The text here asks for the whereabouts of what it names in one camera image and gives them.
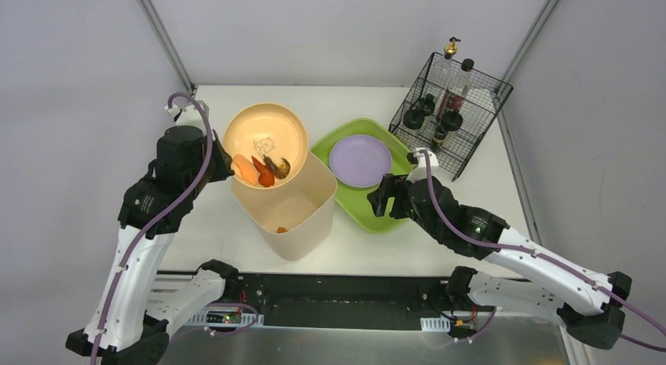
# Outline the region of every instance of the beige trash bin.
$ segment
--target beige trash bin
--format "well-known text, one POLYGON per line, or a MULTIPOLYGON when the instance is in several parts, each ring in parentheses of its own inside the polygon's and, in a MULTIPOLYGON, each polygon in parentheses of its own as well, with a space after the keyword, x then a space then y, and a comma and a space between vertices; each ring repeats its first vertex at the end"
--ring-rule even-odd
POLYGON ((236 179, 231 185, 264 240, 288 261, 306 256, 326 239, 337 188, 333 173, 309 151, 301 172, 278 188, 250 188, 236 179), (278 234, 279 227, 288 232, 278 234))

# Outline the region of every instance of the gray floor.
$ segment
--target gray floor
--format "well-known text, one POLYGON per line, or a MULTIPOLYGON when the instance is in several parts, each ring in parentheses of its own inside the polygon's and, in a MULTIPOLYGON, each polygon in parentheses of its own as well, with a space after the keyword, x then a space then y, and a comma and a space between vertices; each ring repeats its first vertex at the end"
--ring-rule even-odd
POLYGON ((160 364, 569 364, 559 329, 527 317, 497 317, 472 345, 449 342, 444 333, 272 327, 211 338, 184 327, 160 364))

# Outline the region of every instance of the purple plate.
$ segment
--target purple plate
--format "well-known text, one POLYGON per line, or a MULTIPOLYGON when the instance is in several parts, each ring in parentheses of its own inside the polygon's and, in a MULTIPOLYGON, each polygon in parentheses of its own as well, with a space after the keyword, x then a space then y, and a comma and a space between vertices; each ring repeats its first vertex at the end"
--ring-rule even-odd
POLYGON ((391 170, 391 152, 383 142, 369 135, 352 135, 331 149, 328 163, 338 180, 351 187, 379 184, 391 170))

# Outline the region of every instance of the gold bottle cap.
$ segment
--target gold bottle cap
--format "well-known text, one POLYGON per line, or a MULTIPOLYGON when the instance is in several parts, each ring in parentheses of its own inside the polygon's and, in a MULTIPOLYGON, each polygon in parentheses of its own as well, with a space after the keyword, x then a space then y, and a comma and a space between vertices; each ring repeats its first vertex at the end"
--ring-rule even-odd
POLYGON ((458 46, 456 46, 456 42, 460 42, 460 39, 456 37, 451 37, 451 39, 448 40, 449 44, 446 45, 444 48, 444 52, 447 53, 448 55, 455 55, 458 52, 458 46))

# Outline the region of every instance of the food scrap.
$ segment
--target food scrap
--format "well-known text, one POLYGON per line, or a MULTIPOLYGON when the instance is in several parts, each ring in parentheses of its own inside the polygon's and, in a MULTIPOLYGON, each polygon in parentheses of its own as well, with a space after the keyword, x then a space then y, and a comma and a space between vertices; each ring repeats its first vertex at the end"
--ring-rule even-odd
POLYGON ((262 164, 258 159, 252 156, 252 163, 259 172, 258 182, 264 187, 270 187, 275 184, 275 175, 270 168, 262 164))
POLYGON ((286 178, 291 171, 291 165, 284 157, 282 158, 282 165, 280 166, 276 165, 268 156, 264 157, 264 162, 271 169, 273 174, 275 174, 275 178, 277 179, 286 178))
POLYGON ((240 177, 253 186, 259 182, 259 172, 252 166, 252 163, 242 155, 233 156, 233 164, 236 165, 240 177))

